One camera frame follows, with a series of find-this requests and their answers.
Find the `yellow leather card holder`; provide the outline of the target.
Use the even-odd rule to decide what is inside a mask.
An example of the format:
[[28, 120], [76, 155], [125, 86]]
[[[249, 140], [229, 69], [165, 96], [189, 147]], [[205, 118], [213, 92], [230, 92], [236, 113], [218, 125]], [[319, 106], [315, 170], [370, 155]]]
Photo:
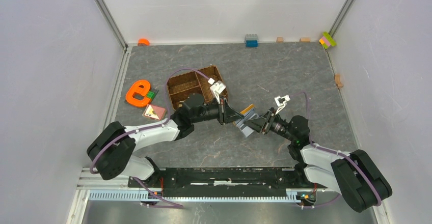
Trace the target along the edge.
[[245, 124], [245, 121], [256, 119], [259, 117], [258, 113], [256, 113], [254, 104], [250, 104], [244, 110], [240, 112], [243, 115], [242, 119], [239, 119], [234, 122], [234, 125], [242, 132], [242, 134], [247, 138], [250, 136], [254, 130]]

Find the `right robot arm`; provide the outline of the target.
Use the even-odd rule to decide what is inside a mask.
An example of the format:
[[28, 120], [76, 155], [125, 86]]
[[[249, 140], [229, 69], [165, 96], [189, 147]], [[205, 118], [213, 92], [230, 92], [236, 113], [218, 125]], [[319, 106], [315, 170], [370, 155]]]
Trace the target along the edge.
[[311, 140], [308, 119], [303, 116], [286, 121], [271, 108], [261, 116], [246, 119], [245, 125], [258, 133], [273, 132], [290, 141], [288, 151], [300, 164], [300, 170], [294, 173], [300, 187], [312, 183], [325, 186], [339, 193], [356, 212], [380, 206], [393, 195], [391, 185], [366, 151], [342, 152], [320, 146]]

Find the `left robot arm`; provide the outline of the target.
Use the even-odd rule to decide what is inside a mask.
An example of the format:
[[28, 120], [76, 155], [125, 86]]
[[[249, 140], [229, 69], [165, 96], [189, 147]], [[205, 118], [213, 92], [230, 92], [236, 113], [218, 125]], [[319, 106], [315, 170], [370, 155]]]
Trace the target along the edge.
[[162, 142], [178, 141], [191, 134], [198, 122], [217, 120], [221, 125], [233, 123], [244, 116], [230, 107], [222, 96], [210, 103], [201, 94], [190, 94], [169, 118], [141, 126], [123, 126], [109, 123], [90, 144], [87, 155], [91, 159], [90, 172], [104, 180], [119, 175], [140, 179], [146, 186], [154, 187], [160, 181], [160, 173], [147, 157], [133, 155], [137, 150]]

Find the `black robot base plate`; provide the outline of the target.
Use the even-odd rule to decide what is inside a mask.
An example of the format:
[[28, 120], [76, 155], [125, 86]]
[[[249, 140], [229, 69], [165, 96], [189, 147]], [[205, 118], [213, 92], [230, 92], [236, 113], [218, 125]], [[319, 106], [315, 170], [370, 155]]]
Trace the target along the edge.
[[294, 167], [167, 167], [144, 181], [164, 197], [282, 197], [287, 189], [313, 189]]

